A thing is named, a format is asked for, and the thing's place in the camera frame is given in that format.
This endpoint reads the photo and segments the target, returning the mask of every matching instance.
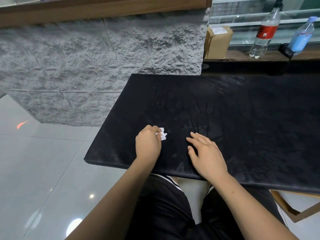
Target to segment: bottle cap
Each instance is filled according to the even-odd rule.
[[[315,22],[318,17],[312,16],[308,18],[308,22]]]
[[[283,6],[282,2],[276,3],[274,5],[275,8],[281,8]]]

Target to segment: tiled floor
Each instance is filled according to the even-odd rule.
[[[125,172],[84,162],[98,130],[41,124],[8,95],[0,99],[0,239],[62,240],[93,209]],[[180,185],[198,223],[206,182]],[[283,196],[297,210],[316,202]],[[279,211],[298,238],[319,239],[320,213],[293,223]]]

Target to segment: hand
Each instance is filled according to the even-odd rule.
[[[221,177],[228,175],[226,162],[216,143],[198,133],[191,132],[190,135],[193,138],[187,137],[186,140],[198,150],[197,156],[192,146],[188,146],[192,164],[197,172],[214,186]]]
[[[156,163],[161,150],[161,129],[158,126],[147,125],[136,136],[137,159]]]

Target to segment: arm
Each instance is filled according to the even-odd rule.
[[[113,240],[126,237],[142,186],[160,154],[160,132],[157,126],[147,125],[138,134],[137,158],[66,240]]]
[[[217,145],[209,138],[191,132],[188,153],[195,169],[209,181],[228,205],[246,240],[297,240],[281,222],[249,194],[227,171]]]

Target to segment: orange light spot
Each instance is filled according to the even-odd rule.
[[[28,120],[25,121],[25,122],[22,122],[22,123],[18,124],[18,125],[17,125],[17,129],[19,129],[23,124],[26,124],[27,122],[28,122]]]

